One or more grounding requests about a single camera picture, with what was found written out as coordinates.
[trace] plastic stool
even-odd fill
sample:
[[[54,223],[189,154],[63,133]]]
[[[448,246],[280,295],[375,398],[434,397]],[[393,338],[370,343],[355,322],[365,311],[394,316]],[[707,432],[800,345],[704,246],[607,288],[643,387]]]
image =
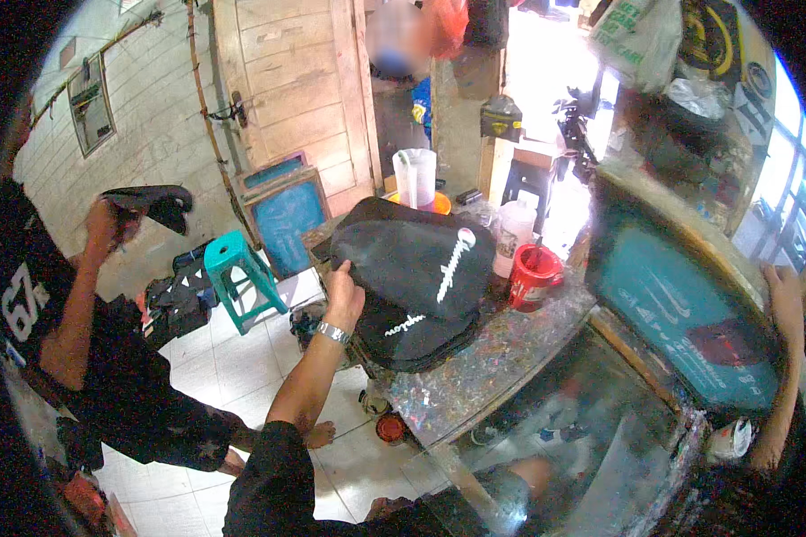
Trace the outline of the plastic stool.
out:
[[[203,264],[212,286],[215,288],[218,298],[225,305],[227,313],[233,319],[233,324],[237,326],[240,335],[245,335],[247,330],[242,326],[245,320],[274,307],[283,315],[290,308],[284,304],[278,296],[278,289],[275,287],[275,280],[271,275],[271,270],[259,258],[257,252],[248,247],[247,242],[238,230],[223,234],[215,241],[212,241],[203,256]],[[241,268],[247,277],[234,282],[230,278],[230,272],[234,267]],[[250,281],[257,288],[258,293],[262,293],[267,298],[267,302],[255,307],[242,315],[238,315],[233,307],[233,301],[239,297],[237,285]]]

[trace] plastic bottle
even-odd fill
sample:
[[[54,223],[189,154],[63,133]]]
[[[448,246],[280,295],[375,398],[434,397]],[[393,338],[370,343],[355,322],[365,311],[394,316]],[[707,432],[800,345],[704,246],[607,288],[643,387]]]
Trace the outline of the plastic bottle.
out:
[[[508,201],[498,209],[496,226],[496,258],[492,270],[500,277],[510,277],[516,248],[531,242],[537,209],[528,207],[524,199]]]

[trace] plastic bag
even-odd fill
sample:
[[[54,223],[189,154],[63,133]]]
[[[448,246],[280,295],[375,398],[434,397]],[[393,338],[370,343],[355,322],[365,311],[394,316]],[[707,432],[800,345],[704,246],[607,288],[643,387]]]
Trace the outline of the plastic bag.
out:
[[[682,37],[679,0],[614,0],[589,40],[622,84],[659,93],[674,78]]]
[[[462,38],[468,26],[467,0],[435,0],[424,6],[430,22],[432,46],[430,56],[455,58],[462,50]]]

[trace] red paint can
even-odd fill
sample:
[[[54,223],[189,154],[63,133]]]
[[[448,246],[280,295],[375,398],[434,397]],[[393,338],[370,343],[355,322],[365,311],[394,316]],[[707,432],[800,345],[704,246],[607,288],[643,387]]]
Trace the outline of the red paint can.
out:
[[[524,313],[536,311],[550,290],[564,281],[559,256],[547,247],[524,244],[516,248],[510,272],[510,306]]]

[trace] metal watch band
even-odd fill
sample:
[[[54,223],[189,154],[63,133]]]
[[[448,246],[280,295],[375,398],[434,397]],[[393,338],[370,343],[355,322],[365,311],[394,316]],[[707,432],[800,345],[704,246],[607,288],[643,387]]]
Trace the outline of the metal watch band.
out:
[[[350,334],[344,332],[340,328],[333,327],[324,320],[316,328],[316,332],[340,342],[341,345],[346,345],[349,343]]]

